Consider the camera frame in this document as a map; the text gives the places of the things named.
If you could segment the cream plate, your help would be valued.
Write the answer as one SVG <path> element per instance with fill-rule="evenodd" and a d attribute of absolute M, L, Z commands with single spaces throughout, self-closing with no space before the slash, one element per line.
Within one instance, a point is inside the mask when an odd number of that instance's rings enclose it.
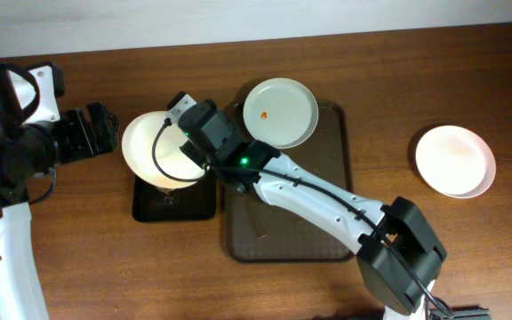
<path fill-rule="evenodd" d="M 152 157 L 154 139 L 164 124 L 165 111 L 149 112 L 138 116 L 127 126 L 122 138 L 124 160 L 142 180 L 158 188 L 187 188 L 193 182 L 171 180 L 155 167 Z M 156 144 L 156 160 L 173 177 L 191 180 L 203 176 L 204 171 L 181 151 L 188 141 L 186 135 L 172 124 L 164 130 Z"/>

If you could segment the pale green plate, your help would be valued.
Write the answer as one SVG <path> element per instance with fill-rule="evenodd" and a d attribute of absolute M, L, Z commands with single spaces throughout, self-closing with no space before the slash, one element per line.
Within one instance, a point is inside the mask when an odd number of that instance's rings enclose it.
<path fill-rule="evenodd" d="M 319 107 L 313 93 L 289 78 L 271 78 L 257 84 L 243 105 L 248 133 L 275 148 L 302 144 L 313 134 L 318 118 Z"/>

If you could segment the pink white plate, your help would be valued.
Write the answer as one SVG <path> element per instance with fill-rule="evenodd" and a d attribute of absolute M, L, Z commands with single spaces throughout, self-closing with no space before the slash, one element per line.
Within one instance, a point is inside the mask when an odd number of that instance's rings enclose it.
<path fill-rule="evenodd" d="M 456 125 L 439 125 L 422 134 L 414 162 L 432 189 L 458 199 L 482 195 L 497 172 L 494 154 L 484 139 Z"/>

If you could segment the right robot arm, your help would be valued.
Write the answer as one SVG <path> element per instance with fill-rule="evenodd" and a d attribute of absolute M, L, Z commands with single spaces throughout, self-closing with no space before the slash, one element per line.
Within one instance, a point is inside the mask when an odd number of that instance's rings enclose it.
<path fill-rule="evenodd" d="M 318 178 L 277 148 L 243 140 L 210 100 L 182 110 L 177 125 L 188 139 L 182 152 L 202 169 L 344 244 L 355 255 L 368 291 L 386 307 L 386 318 L 429 317 L 429 304 L 441 318 L 454 317 L 431 292 L 447 252 L 415 203 L 399 196 L 384 204 Z"/>

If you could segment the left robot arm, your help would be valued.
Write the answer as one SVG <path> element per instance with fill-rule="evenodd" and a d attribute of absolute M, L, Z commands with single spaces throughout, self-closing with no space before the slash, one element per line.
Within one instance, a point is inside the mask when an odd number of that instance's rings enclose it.
<path fill-rule="evenodd" d="M 62 70 L 0 62 L 0 319 L 46 319 L 31 207 L 56 188 L 57 168 L 111 153 L 119 123 L 99 103 L 61 111 Z"/>

